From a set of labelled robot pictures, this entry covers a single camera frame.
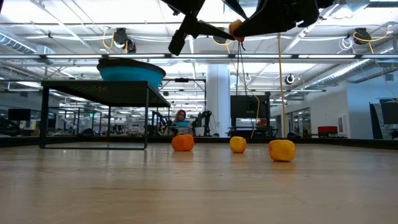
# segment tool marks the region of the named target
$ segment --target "pumpkin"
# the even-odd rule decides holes
[[[235,153],[243,153],[246,150],[246,139],[234,136],[229,140],[229,146]]]
[[[191,134],[180,134],[172,139],[174,151],[191,151],[193,149],[193,136]]]
[[[275,161],[290,162],[296,155],[295,145],[289,140],[273,140],[268,144],[269,157]]]

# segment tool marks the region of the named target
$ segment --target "shelf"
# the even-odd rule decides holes
[[[146,89],[149,107],[170,107],[170,103],[148,82],[42,81],[43,87],[61,91],[106,106],[145,107]]]

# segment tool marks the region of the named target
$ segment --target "wooden floor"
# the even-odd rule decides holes
[[[398,223],[398,151],[0,149],[0,223]]]

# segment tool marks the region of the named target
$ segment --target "black metal table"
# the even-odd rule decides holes
[[[148,144],[148,107],[168,107],[170,103],[148,82],[104,82],[104,81],[42,81],[43,98],[40,122],[42,149],[145,149]],[[49,116],[50,89],[84,98],[109,107],[108,137],[111,129],[111,107],[145,107],[144,147],[46,147],[47,120]]]

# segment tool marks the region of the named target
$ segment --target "white column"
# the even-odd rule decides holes
[[[228,64],[208,65],[206,77],[207,110],[210,110],[214,116],[214,119],[210,119],[210,133],[213,134],[217,131],[221,138],[228,137],[228,128],[231,126],[231,90],[229,87],[229,76]]]

